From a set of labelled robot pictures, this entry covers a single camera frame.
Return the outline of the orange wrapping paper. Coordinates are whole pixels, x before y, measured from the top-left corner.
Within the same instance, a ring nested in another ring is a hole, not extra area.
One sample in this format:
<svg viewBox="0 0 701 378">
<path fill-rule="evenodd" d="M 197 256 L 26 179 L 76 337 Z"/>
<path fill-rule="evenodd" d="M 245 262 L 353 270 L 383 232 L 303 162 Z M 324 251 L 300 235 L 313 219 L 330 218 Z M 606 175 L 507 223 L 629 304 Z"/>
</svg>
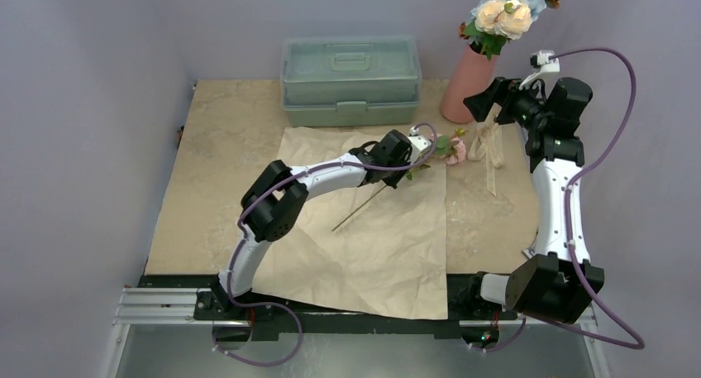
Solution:
<svg viewBox="0 0 701 378">
<path fill-rule="evenodd" d="M 270 246 L 252 289 L 328 308 L 445 319 L 445 201 L 441 161 L 396 188 L 377 183 L 318 196 Z"/>
</svg>

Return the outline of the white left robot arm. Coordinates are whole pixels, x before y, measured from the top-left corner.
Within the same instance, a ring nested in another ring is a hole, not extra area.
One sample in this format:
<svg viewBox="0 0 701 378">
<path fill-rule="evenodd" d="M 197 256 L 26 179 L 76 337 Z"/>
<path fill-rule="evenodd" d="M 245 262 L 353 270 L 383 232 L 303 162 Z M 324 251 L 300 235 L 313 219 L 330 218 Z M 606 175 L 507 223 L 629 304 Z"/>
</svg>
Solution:
<svg viewBox="0 0 701 378">
<path fill-rule="evenodd" d="M 214 299 L 215 310 L 227 319 L 239 318 L 246 311 L 245 294 L 251 291 L 266 252 L 293 229 L 305 203 L 369 184 L 395 188 L 435 149 L 435 142 L 413 127 L 408 134 L 392 130 L 380 141 L 368 141 L 321 163 L 269 163 L 241 199 L 242 213 L 237 222 L 240 238 L 219 275 L 223 289 Z"/>
</svg>

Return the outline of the pink peony flower stem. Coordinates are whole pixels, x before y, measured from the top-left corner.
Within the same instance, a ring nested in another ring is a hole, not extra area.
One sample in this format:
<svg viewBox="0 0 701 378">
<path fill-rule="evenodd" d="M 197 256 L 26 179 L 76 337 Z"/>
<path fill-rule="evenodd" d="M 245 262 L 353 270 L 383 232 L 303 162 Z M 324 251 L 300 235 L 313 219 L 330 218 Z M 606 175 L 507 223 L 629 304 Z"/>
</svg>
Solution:
<svg viewBox="0 0 701 378">
<path fill-rule="evenodd" d="M 467 149 L 462 137 L 465 134 L 466 131 L 464 129 L 458 128 L 455 130 L 452 136 L 442 134 L 430 135 L 428 139 L 432 145 L 436 146 L 436 149 L 430 154 L 430 157 L 424 163 L 418 167 L 410 169 L 401 177 L 401 179 L 411 182 L 415 174 L 430 169 L 431 162 L 434 160 L 442 160 L 448 165 L 455 165 L 464 161 L 466 159 Z M 367 209 L 368 205 L 387 188 L 388 185 L 383 184 L 374 190 L 364 202 L 362 202 L 358 207 L 344 217 L 331 231 L 340 231 L 349 222 L 363 213 Z"/>
</svg>

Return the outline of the beige ribbon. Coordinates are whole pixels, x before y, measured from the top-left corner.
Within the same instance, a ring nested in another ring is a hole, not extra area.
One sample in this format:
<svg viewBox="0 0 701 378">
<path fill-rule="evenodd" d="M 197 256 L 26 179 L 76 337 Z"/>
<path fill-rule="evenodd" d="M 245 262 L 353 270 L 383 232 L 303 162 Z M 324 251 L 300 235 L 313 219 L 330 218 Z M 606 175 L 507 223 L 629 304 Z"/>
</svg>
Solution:
<svg viewBox="0 0 701 378">
<path fill-rule="evenodd" d="M 498 196 L 496 169 L 504 165 L 502 128 L 496 122 L 500 112 L 501 107 L 494 103 L 485 120 L 477 123 L 474 139 L 467 150 L 468 161 L 484 162 L 485 186 L 494 197 Z"/>
</svg>

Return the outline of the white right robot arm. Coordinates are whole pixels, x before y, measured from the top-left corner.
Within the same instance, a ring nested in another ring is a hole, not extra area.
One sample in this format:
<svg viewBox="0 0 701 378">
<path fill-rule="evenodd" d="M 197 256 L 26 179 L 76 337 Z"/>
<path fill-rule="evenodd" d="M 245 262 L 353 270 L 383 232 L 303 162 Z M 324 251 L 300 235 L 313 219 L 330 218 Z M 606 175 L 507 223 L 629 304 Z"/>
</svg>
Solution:
<svg viewBox="0 0 701 378">
<path fill-rule="evenodd" d="M 496 304 L 515 313 L 573 324 L 589 307 L 605 280 L 584 244 L 579 179 L 584 145 L 576 136 L 579 119 L 593 97 L 583 81 L 556 81 L 545 100 L 518 79 L 497 77 L 482 93 L 464 99 L 477 122 L 518 124 L 527 131 L 525 152 L 539 203 L 532 256 L 509 275 L 480 272 L 466 292 L 466 311 L 482 318 Z"/>
</svg>

